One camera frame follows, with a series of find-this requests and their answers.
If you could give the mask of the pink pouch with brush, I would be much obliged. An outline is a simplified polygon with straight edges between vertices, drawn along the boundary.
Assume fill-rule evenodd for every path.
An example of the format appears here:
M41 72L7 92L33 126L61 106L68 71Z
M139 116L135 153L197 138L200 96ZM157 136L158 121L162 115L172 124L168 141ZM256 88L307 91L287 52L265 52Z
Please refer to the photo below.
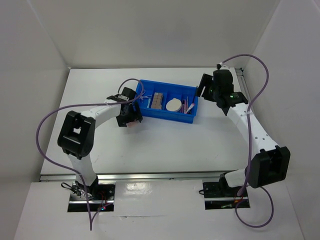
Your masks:
M126 127L127 128L132 128L132 127L134 127L134 126L136 126L137 124L139 124L140 122L138 121L138 120L136 120L136 121L131 121L131 122L128 122L127 124L126 124Z

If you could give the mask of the pink thin brush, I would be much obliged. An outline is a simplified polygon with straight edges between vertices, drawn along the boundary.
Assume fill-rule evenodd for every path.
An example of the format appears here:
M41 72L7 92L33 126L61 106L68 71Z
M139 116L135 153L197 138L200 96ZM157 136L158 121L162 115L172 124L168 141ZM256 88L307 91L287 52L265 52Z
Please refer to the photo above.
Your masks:
M186 110L188 109L188 103L186 99L181 101L181 113L185 114Z

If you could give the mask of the eyeshadow palette clear case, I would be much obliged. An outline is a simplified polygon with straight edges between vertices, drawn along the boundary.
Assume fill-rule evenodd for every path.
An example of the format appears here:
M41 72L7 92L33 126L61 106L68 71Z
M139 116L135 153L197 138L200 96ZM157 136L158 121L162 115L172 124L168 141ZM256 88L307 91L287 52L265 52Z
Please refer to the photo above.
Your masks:
M162 109L162 101L163 101L163 94L161 92L155 92L152 98L151 108L156 110Z

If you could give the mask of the round beige powder puff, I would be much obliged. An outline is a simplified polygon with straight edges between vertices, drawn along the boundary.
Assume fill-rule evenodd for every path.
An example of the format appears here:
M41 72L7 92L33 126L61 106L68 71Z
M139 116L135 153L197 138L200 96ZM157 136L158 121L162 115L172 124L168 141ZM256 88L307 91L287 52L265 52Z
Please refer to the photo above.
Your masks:
M166 103L165 108L170 112L179 112L182 108L182 102L178 98L173 98Z

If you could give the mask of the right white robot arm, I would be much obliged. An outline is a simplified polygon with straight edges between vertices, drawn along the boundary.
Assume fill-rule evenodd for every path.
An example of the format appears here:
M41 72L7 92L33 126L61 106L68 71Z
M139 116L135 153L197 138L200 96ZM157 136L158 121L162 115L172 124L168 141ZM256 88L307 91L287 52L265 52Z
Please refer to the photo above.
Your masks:
M243 169L221 176L218 190L230 196L237 187L254 189L286 179L291 153L279 146L262 127L245 95L234 90L232 73L227 69L203 74L196 89L197 97L216 103L237 127L248 144L248 162Z

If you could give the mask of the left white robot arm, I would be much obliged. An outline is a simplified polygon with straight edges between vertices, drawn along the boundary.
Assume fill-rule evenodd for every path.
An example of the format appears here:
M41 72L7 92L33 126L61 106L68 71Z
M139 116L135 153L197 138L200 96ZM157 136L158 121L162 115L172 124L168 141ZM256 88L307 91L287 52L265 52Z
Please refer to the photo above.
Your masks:
M106 121L115 118L119 127L128 127L143 120L137 101L137 93L125 87L121 93L109 96L102 106L83 112L69 111L63 122L57 144L68 156L72 168L77 171L75 184L88 200L97 197L99 180L93 170L90 152L93 149L95 130Z

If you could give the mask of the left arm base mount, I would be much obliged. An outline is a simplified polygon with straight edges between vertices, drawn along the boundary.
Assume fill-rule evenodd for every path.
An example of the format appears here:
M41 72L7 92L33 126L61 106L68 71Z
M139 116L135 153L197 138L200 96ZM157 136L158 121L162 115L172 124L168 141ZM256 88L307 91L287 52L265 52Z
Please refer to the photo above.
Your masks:
M72 185L62 182L60 186L69 190L68 213L83 213L87 209L86 194L75 183ZM101 184L96 193L88 194L88 203L91 212L113 212L115 200L115 184Z

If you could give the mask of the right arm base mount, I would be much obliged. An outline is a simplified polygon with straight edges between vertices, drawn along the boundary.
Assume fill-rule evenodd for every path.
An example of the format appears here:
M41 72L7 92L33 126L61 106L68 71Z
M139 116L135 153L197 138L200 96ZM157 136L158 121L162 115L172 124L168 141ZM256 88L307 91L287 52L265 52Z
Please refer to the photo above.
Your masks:
M241 196L237 195L241 187L228 187L221 180L202 183L202 189L198 191L204 197L206 210L226 210L238 208L250 208L248 192L245 190Z

